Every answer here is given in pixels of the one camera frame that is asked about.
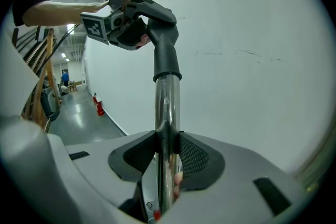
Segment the gray floor tile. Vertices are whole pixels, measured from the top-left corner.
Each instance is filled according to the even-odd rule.
[[[58,117],[49,132],[61,137],[65,145],[84,144],[121,137],[123,134],[107,115],[99,116],[91,95],[84,86],[62,96]]]

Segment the hand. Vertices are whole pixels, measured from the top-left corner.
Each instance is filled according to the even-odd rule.
[[[151,42],[151,40],[149,39],[149,37],[147,36],[147,34],[143,34],[141,36],[140,42],[135,46],[135,48],[140,48],[140,47],[146,45],[149,42]]]
[[[176,184],[176,187],[174,187],[173,193],[175,199],[179,198],[180,196],[180,183],[183,180],[183,172],[178,172],[174,175],[174,182]]]
[[[109,4],[109,1],[105,1],[103,3],[90,3],[90,4],[88,4],[88,8],[90,10],[89,12],[96,13],[97,11],[106,7],[108,4]]]

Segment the wall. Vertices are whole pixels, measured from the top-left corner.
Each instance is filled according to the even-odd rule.
[[[70,81],[82,81],[83,71],[81,62],[70,61],[68,62],[69,78]]]
[[[61,70],[68,69],[68,62],[60,63]]]
[[[56,79],[56,83],[60,84],[61,83],[61,70],[59,68],[59,64],[58,65],[53,65],[52,66],[52,71],[54,73],[55,79]]]
[[[293,173],[335,108],[335,35],[319,0],[154,0],[180,32],[181,130],[247,147]],[[90,91],[128,134],[154,129],[153,46],[87,38]]]

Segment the ceiling light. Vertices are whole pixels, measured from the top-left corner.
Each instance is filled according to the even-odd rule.
[[[75,26],[75,25],[67,25],[67,27],[68,27],[68,31],[69,31],[70,29],[72,29],[74,26]]]

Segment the silver metal pole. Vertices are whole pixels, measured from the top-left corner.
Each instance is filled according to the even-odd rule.
[[[163,75],[156,81],[155,131],[161,135],[162,152],[156,154],[156,167],[163,214],[174,203],[174,175],[178,172],[178,158],[173,153],[171,137],[180,131],[180,80],[173,74]]]

